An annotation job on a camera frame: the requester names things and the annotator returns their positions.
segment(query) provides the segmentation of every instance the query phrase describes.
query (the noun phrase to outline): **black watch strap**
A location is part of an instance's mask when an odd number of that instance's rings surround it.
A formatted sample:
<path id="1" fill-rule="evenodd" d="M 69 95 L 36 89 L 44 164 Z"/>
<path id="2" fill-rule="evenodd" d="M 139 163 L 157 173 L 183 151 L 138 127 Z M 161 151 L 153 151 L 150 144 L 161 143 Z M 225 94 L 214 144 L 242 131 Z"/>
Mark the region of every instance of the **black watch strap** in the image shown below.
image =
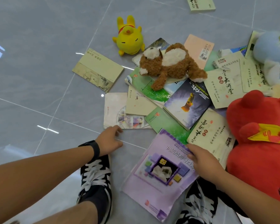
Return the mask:
<path id="1" fill-rule="evenodd" d="M 99 158 L 101 151 L 100 151 L 100 147 L 98 146 L 98 144 L 97 144 L 97 142 L 95 140 L 92 140 L 92 141 L 86 142 L 84 144 L 81 144 L 78 147 L 81 147 L 81 146 L 91 146 L 93 148 L 93 153 L 94 154 L 93 154 L 93 158 L 90 161 L 90 163 L 92 163 L 97 158 Z"/>

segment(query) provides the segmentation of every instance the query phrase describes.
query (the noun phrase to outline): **stuffed animal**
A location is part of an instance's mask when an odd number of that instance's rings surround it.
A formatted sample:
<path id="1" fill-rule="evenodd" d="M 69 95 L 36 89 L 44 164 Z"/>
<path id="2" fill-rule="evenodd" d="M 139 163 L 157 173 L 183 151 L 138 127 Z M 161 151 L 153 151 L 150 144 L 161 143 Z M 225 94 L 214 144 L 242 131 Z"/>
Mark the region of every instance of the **stuffed animal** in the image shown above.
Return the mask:
<path id="1" fill-rule="evenodd" d="M 143 43 L 143 36 L 141 34 L 142 28 L 139 26 L 135 28 L 134 17 L 129 15 L 127 17 L 127 24 L 123 23 L 121 17 L 117 18 L 118 37 L 113 37 L 112 40 L 117 44 L 118 53 L 122 56 L 124 53 L 134 55 L 141 49 L 144 51 L 145 44 Z"/>
<path id="2" fill-rule="evenodd" d="M 280 129 L 280 98 L 252 90 L 229 105 L 226 118 L 239 143 L 227 171 L 280 201 L 280 130 L 266 130 Z"/>
<path id="3" fill-rule="evenodd" d="M 270 86 L 279 82 L 280 76 L 280 32 L 259 33 L 253 48 L 254 58 L 264 64 L 264 75 Z"/>
<path id="4" fill-rule="evenodd" d="M 140 59 L 141 75 L 159 76 L 151 85 L 155 91 L 164 87 L 167 77 L 177 79 L 186 74 L 193 82 L 203 82 L 208 75 L 200 69 L 197 63 L 189 56 L 188 50 L 180 43 L 168 46 L 165 53 L 154 47 L 143 52 Z"/>

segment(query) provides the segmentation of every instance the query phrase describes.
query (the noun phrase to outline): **red plush toy's arm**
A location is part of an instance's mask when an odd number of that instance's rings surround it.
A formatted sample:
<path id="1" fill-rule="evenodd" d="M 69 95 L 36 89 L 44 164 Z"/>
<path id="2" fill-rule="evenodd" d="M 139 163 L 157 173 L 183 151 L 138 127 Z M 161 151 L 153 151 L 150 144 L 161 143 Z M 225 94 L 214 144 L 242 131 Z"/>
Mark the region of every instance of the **red plush toy's arm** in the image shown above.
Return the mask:
<path id="1" fill-rule="evenodd" d="M 251 142 L 248 137 L 251 137 L 259 132 L 259 125 L 255 122 L 248 123 L 239 129 L 239 135 L 243 142 Z"/>

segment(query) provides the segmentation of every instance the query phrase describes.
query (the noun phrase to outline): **hand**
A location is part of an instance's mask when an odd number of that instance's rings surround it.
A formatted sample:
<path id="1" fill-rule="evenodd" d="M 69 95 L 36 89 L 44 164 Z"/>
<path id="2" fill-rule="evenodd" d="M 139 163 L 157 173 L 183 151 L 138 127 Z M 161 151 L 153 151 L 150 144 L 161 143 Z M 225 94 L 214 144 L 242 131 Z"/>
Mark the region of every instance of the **hand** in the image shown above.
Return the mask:
<path id="1" fill-rule="evenodd" d="M 108 127 L 98 136 L 96 142 L 100 147 L 100 156 L 110 154 L 123 146 L 121 141 L 115 139 L 122 132 L 122 128 L 116 125 L 114 127 Z"/>
<path id="2" fill-rule="evenodd" d="M 194 154 L 189 154 L 188 157 L 193 161 L 199 176 L 216 184 L 218 177 L 225 172 L 219 161 L 212 153 L 197 145 L 187 144 L 187 147 Z"/>

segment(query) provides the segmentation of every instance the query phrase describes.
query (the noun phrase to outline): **brown and white stuffed animal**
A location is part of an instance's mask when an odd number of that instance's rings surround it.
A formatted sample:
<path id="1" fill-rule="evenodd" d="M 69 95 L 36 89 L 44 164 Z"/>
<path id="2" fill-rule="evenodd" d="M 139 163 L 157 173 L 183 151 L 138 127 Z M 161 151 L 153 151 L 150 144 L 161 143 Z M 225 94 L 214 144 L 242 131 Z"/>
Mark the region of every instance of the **brown and white stuffed animal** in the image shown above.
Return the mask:
<path id="1" fill-rule="evenodd" d="M 148 48 L 140 59 L 140 75 L 159 76 L 151 85 L 154 91 L 164 87 L 168 76 L 181 79 L 186 74 L 193 82 L 203 82 L 208 77 L 180 43 L 170 45 L 163 55 L 157 48 Z"/>

